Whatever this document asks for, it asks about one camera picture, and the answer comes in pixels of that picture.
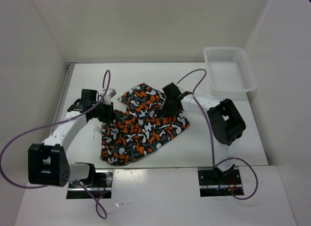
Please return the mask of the orange grey camouflage shorts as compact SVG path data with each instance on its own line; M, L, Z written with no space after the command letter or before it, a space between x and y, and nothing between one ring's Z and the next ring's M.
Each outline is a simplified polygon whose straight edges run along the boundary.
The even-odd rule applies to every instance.
M125 111L115 110L112 122L101 126L100 160L125 166L155 153L189 128L190 122L178 111L173 116L162 113L166 94L141 83L118 99Z

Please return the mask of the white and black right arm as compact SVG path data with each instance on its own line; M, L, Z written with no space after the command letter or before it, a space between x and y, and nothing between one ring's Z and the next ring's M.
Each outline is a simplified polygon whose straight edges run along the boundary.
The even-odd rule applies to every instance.
M176 115L180 111L187 111L204 117L211 142L213 178L219 184L225 183L230 178L235 166L232 165L229 169L217 167L214 140L230 146L242 136L246 129L246 124L233 101L231 99L211 101L196 97L194 92L181 92L175 83L166 85L162 90L166 94L163 113Z

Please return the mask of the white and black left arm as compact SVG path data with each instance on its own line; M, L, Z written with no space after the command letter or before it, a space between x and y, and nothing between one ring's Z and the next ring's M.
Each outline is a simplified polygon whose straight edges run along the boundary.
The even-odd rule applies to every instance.
M86 187L97 181L94 164L87 162L68 162L66 152L90 119L100 122L114 120L114 108L111 98L116 95L114 89L105 91L104 96L91 89L83 89L67 110L64 123L40 144L32 144L28 149L28 179L31 184L63 187L68 182L80 180Z

